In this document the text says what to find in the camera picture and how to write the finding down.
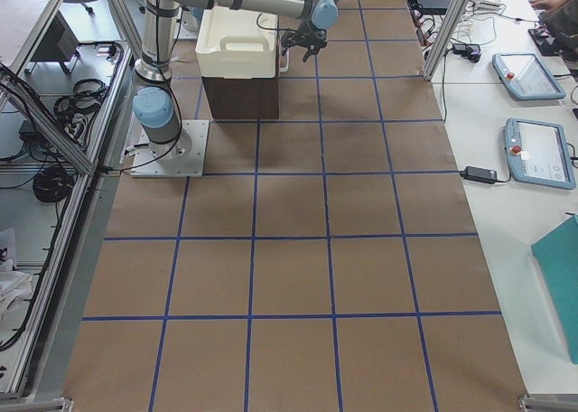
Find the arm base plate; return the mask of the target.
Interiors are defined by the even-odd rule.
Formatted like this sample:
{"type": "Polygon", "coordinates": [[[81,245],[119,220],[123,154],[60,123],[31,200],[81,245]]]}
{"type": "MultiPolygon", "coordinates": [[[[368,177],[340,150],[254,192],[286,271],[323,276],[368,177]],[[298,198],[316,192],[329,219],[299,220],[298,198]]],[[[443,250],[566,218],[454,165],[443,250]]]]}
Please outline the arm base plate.
{"type": "Polygon", "coordinates": [[[209,120],[185,119],[176,146],[151,144],[142,130],[139,142],[145,147],[135,150],[128,172],[139,178],[201,177],[209,128],[209,120]]]}

